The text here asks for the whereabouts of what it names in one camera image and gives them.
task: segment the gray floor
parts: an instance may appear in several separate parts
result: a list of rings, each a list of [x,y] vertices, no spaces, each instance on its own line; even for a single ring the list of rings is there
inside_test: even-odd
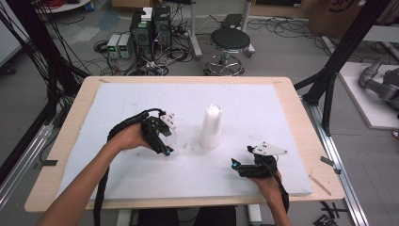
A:
[[[101,57],[92,50],[93,44],[98,40],[105,40],[111,32],[127,31],[130,24],[129,20],[120,19],[117,14],[107,9],[107,6],[91,13],[78,9],[56,16],[59,22],[64,23],[77,21],[83,17],[85,19],[77,23],[78,25],[101,29],[91,41],[77,42],[72,45],[73,51],[81,60]],[[223,20],[223,17],[216,18],[219,21]],[[197,27],[210,19],[209,17],[199,19]],[[208,23],[206,27],[217,27],[217,23]],[[213,29],[205,29],[201,32],[205,33]],[[314,40],[282,38],[264,27],[257,30],[249,28],[247,32],[256,49],[256,54],[251,58],[247,58],[244,54],[237,55],[246,68],[242,76],[287,76],[296,83],[320,71],[328,60],[325,52],[315,46]],[[217,51],[209,45],[209,36],[199,36],[199,42],[203,58],[198,61],[173,64],[168,67],[168,75],[203,75],[205,62]],[[375,52],[368,47],[359,48],[358,54],[362,56],[370,54],[375,57]],[[2,128],[0,163],[4,162],[46,103],[45,84],[27,55],[19,53],[11,60],[11,63],[17,69],[17,73],[0,76]],[[91,65],[89,69],[94,74],[99,74],[101,71],[95,65]],[[306,90],[302,89],[298,93],[303,94]],[[399,156],[397,147],[399,146],[398,141],[391,137],[390,132],[369,129],[343,83],[337,79],[331,133],[370,225],[397,225],[399,222],[399,195],[397,193],[399,179],[395,176],[395,172],[399,170],[397,163]],[[2,225],[31,225],[40,217],[40,213],[27,213],[24,210],[24,203],[40,172],[35,169],[36,163],[1,210]],[[343,211],[346,209],[344,201],[336,201],[334,204],[337,209]],[[321,210],[322,207],[319,202],[294,202],[291,204],[289,215],[294,225],[311,225],[326,213]],[[262,209],[263,223],[268,223],[269,216],[264,205]],[[181,220],[192,218],[193,213],[195,214],[195,210],[183,210]],[[237,213],[238,225],[247,225],[245,208],[239,206]],[[336,220],[338,225],[352,225],[346,212],[338,213],[339,218]],[[104,225],[115,225],[117,217],[118,211],[104,211]],[[91,213],[87,211],[81,225],[91,224]]]

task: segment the cardboard box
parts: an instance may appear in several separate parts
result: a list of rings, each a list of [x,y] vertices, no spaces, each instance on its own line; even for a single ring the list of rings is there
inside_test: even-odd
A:
[[[156,7],[162,0],[111,0],[113,8],[149,8]]]
[[[308,28],[313,35],[342,38],[361,8],[359,0],[319,0],[309,19]]]

